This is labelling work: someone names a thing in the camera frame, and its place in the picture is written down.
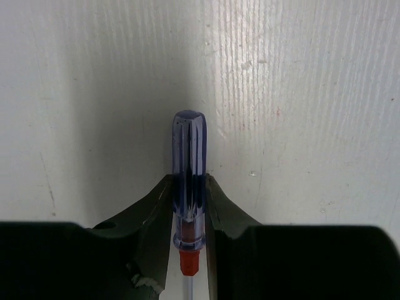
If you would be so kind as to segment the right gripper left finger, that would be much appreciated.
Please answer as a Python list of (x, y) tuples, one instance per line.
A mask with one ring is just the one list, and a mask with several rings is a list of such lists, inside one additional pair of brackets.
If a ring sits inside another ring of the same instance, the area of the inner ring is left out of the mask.
[(92, 228), (1, 223), (2, 299), (158, 299), (166, 285), (171, 176)]

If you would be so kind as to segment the blue red screwdriver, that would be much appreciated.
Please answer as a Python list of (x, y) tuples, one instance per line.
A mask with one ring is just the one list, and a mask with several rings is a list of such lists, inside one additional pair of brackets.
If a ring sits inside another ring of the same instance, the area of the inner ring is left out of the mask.
[(183, 298), (193, 298), (193, 277), (206, 243), (207, 124), (203, 113), (184, 110), (172, 122), (173, 243), (184, 276)]

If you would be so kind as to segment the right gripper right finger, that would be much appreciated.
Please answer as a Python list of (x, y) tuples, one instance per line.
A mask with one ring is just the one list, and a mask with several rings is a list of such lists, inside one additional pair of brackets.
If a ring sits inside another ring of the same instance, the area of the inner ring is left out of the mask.
[(399, 253), (374, 226), (263, 225), (206, 179), (211, 299), (398, 299)]

